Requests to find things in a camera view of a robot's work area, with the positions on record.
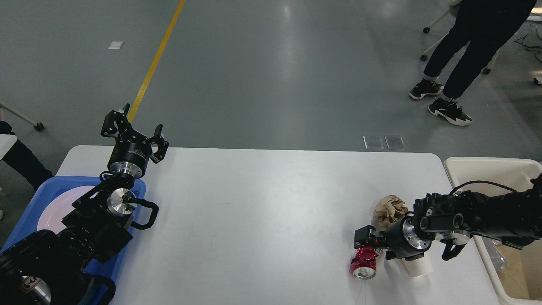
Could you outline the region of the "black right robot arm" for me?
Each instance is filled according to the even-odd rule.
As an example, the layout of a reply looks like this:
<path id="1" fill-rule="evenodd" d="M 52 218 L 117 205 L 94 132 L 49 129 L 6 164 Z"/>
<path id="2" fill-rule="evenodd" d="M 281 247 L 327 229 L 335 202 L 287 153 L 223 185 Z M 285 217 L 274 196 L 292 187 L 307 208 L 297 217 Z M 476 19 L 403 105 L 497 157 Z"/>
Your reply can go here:
<path id="1" fill-rule="evenodd" d="M 507 247 L 523 249 L 541 238 L 541 178 L 523 192 L 487 196 L 473 191 L 428 193 L 414 210 L 381 232 L 371 226 L 354 232 L 354 248 L 386 249 L 385 258 L 422 258 L 433 241 L 445 245 L 442 259 L 455 258 L 472 236 L 491 238 Z"/>

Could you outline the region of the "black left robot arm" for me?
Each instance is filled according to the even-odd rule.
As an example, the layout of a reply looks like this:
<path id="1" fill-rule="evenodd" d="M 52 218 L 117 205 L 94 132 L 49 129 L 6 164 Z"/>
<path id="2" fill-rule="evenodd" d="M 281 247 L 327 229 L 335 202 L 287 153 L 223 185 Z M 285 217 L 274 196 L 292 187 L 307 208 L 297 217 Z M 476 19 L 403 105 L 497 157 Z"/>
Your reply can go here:
<path id="1" fill-rule="evenodd" d="M 163 124 L 152 137 L 134 130 L 127 118 L 130 104 L 112 110 L 101 135 L 115 140 L 100 183 L 77 198 L 62 218 L 59 233 L 42 229 L 1 253 L 2 305 L 108 305 L 116 294 L 113 279 L 92 275 L 87 265 L 105 264 L 133 239 L 128 229 L 147 230 L 158 216 L 156 203 L 131 192 L 148 162 L 164 160 L 169 142 Z"/>

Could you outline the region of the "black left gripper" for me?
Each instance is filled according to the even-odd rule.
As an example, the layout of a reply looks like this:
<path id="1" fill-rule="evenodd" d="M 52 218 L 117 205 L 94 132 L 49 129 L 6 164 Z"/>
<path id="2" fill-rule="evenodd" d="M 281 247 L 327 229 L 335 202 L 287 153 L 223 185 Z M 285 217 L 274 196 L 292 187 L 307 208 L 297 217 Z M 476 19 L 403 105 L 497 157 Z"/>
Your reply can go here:
<path id="1" fill-rule="evenodd" d="M 153 136 L 147 139 L 147 143 L 135 143 L 135 130 L 127 118 L 129 110 L 129 103 L 121 110 L 111 110 L 105 116 L 100 135 L 116 141 L 107 169 L 110 172 L 120 172 L 134 178 L 141 178 L 147 172 L 149 159 L 155 164 L 164 160 L 169 142 L 162 135 L 164 125 L 159 124 Z M 157 150 L 152 152 L 151 145 L 154 144 Z"/>

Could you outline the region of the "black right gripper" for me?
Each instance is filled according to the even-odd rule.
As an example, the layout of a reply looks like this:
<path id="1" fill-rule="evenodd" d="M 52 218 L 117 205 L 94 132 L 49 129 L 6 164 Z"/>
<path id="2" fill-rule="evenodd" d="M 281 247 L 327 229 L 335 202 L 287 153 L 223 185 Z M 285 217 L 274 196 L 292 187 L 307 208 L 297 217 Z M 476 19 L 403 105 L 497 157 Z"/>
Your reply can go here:
<path id="1" fill-rule="evenodd" d="M 422 239 L 416 231 L 412 217 L 405 217 L 391 224 L 383 232 L 376 231 L 372 225 L 367 225 L 354 232 L 354 248 L 372 247 L 387 249 L 385 260 L 418 259 L 430 249 L 432 242 Z"/>

